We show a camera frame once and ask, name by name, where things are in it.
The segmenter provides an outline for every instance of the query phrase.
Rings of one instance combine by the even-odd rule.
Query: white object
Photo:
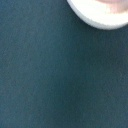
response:
[[[124,0],[125,2],[123,2],[122,6],[120,4],[120,6],[116,4],[109,6],[109,4],[105,4],[105,2],[101,2],[103,0],[67,1],[80,18],[93,27],[99,29],[117,29],[128,24],[128,0]]]

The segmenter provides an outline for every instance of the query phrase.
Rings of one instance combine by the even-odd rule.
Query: dark teal surface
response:
[[[128,128],[128,27],[92,28],[65,0],[1,0],[0,128]]]

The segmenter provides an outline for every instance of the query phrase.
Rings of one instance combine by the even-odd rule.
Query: white bowl rim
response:
[[[105,13],[94,7],[94,0],[67,0],[74,12],[86,23],[101,29],[115,29],[128,24],[128,10],[122,13]]]

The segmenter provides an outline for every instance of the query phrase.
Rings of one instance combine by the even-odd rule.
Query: teal fabric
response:
[[[65,0],[0,1],[0,128],[128,128],[128,27],[83,23]]]

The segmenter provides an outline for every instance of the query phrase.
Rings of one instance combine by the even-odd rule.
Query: white round object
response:
[[[99,29],[117,29],[128,24],[128,0],[67,0],[74,12]]]

